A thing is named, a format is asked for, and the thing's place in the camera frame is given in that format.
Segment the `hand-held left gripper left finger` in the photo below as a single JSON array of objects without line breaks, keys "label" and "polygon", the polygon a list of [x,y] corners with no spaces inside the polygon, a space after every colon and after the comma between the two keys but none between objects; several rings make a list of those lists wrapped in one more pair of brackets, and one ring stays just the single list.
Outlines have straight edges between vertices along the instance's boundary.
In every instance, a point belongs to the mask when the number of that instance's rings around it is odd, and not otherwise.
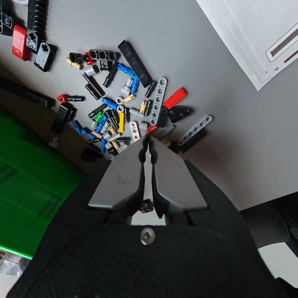
[{"label": "hand-held left gripper left finger", "polygon": [[148,136],[113,158],[88,205],[134,215],[143,203]]}]

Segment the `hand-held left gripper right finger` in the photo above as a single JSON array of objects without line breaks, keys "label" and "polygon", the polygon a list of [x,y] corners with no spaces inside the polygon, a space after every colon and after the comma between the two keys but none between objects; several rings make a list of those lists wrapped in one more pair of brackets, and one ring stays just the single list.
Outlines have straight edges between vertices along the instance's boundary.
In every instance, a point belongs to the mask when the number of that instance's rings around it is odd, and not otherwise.
[{"label": "hand-held left gripper right finger", "polygon": [[206,210],[207,202],[184,160],[154,137],[149,137],[149,151],[153,203],[158,217]]}]

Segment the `black lego connector piece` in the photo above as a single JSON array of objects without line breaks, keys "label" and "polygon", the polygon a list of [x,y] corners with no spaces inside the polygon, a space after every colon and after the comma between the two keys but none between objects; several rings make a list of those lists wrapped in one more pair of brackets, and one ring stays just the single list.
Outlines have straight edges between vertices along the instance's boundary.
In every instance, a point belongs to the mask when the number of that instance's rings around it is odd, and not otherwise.
[{"label": "black lego connector piece", "polygon": [[141,205],[141,207],[139,208],[139,211],[144,214],[144,213],[149,213],[154,211],[154,204],[151,201],[151,199],[145,199],[143,201],[143,204]]}]

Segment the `lego instruction booklet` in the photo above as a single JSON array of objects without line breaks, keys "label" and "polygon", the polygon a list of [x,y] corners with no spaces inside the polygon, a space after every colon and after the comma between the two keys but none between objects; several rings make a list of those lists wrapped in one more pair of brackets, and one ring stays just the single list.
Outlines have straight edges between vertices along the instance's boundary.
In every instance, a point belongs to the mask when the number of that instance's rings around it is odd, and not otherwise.
[{"label": "lego instruction booklet", "polygon": [[196,2],[257,91],[297,60],[297,0]]}]

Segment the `green plastic bin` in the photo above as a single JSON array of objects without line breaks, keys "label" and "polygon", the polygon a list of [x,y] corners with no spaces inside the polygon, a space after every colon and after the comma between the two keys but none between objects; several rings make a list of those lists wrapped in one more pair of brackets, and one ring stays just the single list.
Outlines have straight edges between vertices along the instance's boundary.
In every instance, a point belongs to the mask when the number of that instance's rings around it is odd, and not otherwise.
[{"label": "green plastic bin", "polygon": [[1,249],[32,259],[52,218],[87,175],[0,112]]}]

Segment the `clear plastic bag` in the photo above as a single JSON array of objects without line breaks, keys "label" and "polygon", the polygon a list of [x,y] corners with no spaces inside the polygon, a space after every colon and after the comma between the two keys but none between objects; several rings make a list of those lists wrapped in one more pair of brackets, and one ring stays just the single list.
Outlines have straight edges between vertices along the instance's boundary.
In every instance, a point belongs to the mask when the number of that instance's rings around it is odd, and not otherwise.
[{"label": "clear plastic bag", "polygon": [[0,250],[0,280],[17,281],[24,273],[31,259]]}]

